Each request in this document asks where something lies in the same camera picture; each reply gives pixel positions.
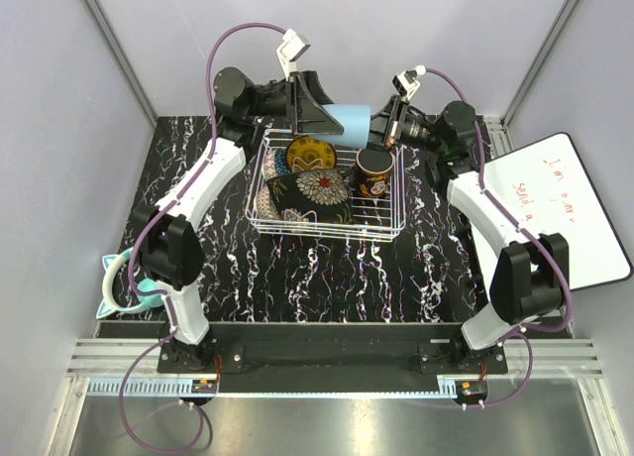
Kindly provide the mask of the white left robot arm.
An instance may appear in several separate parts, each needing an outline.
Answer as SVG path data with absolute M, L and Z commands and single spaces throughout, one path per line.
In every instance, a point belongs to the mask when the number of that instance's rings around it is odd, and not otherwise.
M 230 66 L 209 74 L 206 81 L 211 125 L 206 149 L 157 204 L 137 209 L 134 217 L 142 230 L 128 265 L 155 283 L 167 311 L 169 331 L 160 344 L 169 345 L 170 353 L 194 373 L 216 361 L 198 289 L 205 254 L 197 229 L 223 188 L 258 150 L 262 135 L 256 118 L 282 118 L 293 132 L 336 137 L 344 131 L 327 109 L 333 101 L 314 70 L 255 84 Z

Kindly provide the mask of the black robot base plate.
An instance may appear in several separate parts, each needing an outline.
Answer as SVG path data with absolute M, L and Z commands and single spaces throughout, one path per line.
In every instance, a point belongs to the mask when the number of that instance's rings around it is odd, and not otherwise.
M 193 398 L 449 398 L 457 382 L 520 374 L 549 377 L 573 358 L 571 340 L 530 331 L 487 350 L 457 347 L 456 324 L 214 323 L 196 351 L 152 339 L 117 339 L 149 322 L 107 322 L 101 338 L 77 343 L 72 369 L 129 377 L 127 394 Z

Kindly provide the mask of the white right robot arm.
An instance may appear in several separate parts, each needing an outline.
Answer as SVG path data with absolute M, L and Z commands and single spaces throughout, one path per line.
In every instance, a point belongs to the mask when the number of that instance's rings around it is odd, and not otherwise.
M 485 360 L 484 350 L 514 331 L 547 331 L 539 321 L 545 314 L 562 309 L 566 317 L 572 315 L 569 244 L 559 233 L 531 231 L 487 184 L 482 131 L 470 104 L 452 101 L 439 115 L 427 117 L 394 94 L 372 115 L 368 144 L 376 150 L 408 145 L 430 153 L 429 182 L 468 218 L 496 256 L 488 302 L 462 324 L 450 348 L 456 370 L 475 371 Z

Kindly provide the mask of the blue patterned bowl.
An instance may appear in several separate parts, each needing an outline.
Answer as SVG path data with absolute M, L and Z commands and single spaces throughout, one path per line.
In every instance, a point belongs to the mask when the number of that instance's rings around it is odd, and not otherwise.
M 265 179 L 290 174 L 285 158 L 285 150 L 271 149 L 264 155 L 262 174 Z

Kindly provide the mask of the yellow patterned plate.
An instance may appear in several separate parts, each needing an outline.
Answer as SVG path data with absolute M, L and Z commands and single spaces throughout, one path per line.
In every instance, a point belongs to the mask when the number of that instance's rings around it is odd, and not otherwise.
M 291 172 L 333 169 L 337 153 L 333 145 L 304 135 L 290 142 L 285 160 Z

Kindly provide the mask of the beige patterned bowl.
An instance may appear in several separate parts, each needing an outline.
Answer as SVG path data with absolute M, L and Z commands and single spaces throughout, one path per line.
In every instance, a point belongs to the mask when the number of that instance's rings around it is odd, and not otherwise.
M 262 220 L 279 220 L 279 213 L 270 197 L 269 189 L 264 185 L 256 195 L 255 211 Z

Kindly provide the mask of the light blue plastic cup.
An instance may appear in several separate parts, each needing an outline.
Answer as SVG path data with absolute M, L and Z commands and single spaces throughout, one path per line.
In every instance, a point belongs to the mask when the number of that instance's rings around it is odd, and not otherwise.
M 318 134 L 317 138 L 335 146 L 365 149 L 370 133 L 370 107 L 367 105 L 330 104 L 326 111 L 344 128 L 340 135 Z

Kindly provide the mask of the red and black mug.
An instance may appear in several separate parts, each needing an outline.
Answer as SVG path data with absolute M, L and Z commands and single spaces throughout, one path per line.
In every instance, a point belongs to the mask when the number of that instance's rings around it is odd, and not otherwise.
M 352 187 L 363 198 L 382 198 L 388 190 L 395 158 L 392 152 L 359 150 L 353 166 Z

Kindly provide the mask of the black floral square plate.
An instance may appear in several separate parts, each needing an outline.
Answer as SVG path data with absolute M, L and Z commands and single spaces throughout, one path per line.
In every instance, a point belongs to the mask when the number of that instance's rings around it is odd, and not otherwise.
M 350 224 L 351 192 L 341 173 L 322 169 L 290 173 L 266 182 L 284 221 Z

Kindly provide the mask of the white wire dish rack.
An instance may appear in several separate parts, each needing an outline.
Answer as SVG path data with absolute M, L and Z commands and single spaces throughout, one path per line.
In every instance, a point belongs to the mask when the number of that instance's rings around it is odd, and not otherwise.
M 405 227 L 403 154 L 370 171 L 354 148 L 269 130 L 256 158 L 246 216 L 262 234 L 390 242 Z

